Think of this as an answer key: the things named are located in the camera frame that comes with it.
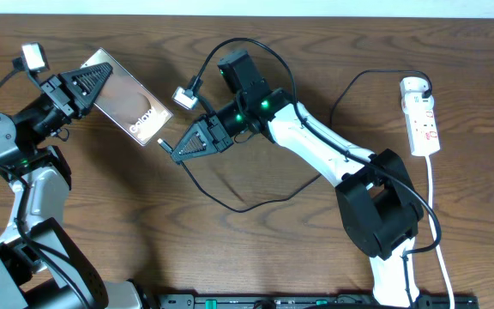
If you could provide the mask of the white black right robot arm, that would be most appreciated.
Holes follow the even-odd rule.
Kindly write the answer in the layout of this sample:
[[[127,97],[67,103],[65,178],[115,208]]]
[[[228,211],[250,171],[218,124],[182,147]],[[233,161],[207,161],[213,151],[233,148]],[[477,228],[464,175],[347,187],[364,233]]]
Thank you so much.
[[[401,158],[389,149],[375,154],[333,132],[285,89],[272,89],[245,50],[222,58],[218,67],[233,95],[219,111],[198,94],[198,77],[172,96],[180,106],[201,104],[205,111],[171,149],[172,160],[183,165],[222,153],[246,131],[291,150],[334,187],[344,230],[370,259],[377,303],[413,306],[419,290],[405,254],[424,211]]]

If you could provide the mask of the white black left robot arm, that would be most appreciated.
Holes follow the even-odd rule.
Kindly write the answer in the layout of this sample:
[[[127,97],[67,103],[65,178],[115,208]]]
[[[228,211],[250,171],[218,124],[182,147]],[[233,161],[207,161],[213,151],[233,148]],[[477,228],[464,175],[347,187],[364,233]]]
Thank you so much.
[[[0,236],[0,308],[156,308],[133,280],[104,281],[62,227],[71,170],[56,146],[39,146],[92,110],[108,63],[36,82],[41,95],[14,116],[0,112],[0,175],[15,194]]]

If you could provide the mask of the white charger adapter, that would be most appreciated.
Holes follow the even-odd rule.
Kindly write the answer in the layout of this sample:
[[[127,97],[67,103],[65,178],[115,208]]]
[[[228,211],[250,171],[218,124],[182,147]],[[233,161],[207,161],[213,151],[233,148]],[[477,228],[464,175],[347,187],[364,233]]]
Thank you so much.
[[[431,96],[431,82],[428,80],[416,77],[408,76],[400,82],[401,95],[405,96],[407,93],[417,92],[421,93],[423,98],[429,98]]]

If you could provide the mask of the white power strip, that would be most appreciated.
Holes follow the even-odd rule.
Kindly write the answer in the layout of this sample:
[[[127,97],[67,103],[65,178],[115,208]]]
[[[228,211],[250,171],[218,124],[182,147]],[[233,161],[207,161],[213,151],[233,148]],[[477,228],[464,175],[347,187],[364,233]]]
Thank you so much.
[[[425,157],[441,149],[432,96],[423,98],[422,93],[407,92],[401,101],[405,114],[407,136],[411,154]]]

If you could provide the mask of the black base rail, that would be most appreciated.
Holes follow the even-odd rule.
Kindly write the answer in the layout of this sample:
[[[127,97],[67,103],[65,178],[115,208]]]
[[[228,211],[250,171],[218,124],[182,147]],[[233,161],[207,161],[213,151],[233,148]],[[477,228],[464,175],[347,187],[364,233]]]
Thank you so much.
[[[348,291],[338,294],[160,294],[158,308],[226,309],[226,308],[425,308],[479,309],[472,295],[422,294],[406,292]]]

